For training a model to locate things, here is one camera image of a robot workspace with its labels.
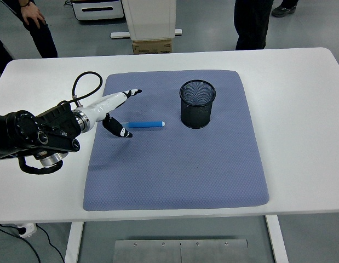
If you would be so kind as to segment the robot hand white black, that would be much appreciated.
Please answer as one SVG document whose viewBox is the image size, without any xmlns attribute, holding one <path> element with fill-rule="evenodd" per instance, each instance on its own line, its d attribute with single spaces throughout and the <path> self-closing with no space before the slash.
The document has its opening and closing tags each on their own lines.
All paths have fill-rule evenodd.
<svg viewBox="0 0 339 263">
<path fill-rule="evenodd" d="M 111 134 L 121 138 L 131 138 L 133 135 L 122 124 L 110 116 L 110 112 L 123 105 L 131 96 L 142 92 L 141 89 L 131 89 L 124 92 L 113 93 L 100 100 L 81 108 L 84 127 L 82 133 L 88 132 L 96 122 L 101 121 L 102 126 Z"/>
</svg>

